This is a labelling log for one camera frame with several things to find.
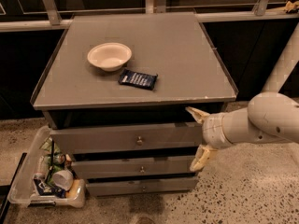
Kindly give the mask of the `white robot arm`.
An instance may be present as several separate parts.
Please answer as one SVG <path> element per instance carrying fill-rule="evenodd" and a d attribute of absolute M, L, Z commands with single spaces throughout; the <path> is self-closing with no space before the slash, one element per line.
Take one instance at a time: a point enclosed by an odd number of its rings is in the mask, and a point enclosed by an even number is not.
<path fill-rule="evenodd" d="M 186 110 L 202 125 L 206 141 L 197 148 L 190 170 L 198 172 L 220 149 L 241 143 L 299 143 L 299 103 L 279 90 L 299 61 L 299 25 L 279 56 L 262 92 L 247 107 L 209 114 L 188 106 Z"/>

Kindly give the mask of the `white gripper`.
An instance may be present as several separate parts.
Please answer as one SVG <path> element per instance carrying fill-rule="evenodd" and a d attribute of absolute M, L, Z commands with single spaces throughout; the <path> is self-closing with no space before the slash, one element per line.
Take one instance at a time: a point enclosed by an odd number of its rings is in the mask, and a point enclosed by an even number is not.
<path fill-rule="evenodd" d="M 214 158 L 218 152 L 217 149 L 225 149 L 233 144 L 227 139 L 222 127 L 223 113 L 209 114 L 203 110 L 186 107 L 195 121 L 203 124 L 203 137 L 207 145 L 200 145 L 197 148 L 194 159 L 190 165 L 191 172 L 201 171 L 211 158 Z"/>

